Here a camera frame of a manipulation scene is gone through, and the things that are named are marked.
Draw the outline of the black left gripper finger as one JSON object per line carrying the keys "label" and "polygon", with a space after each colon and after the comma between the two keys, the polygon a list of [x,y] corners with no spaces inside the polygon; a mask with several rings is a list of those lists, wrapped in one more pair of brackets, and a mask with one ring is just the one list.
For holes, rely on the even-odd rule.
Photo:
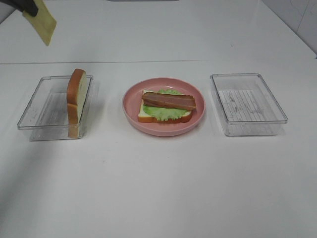
{"label": "black left gripper finger", "polygon": [[32,17],[35,17],[38,13],[38,7],[33,0],[0,0],[0,1],[21,12],[25,11]]}

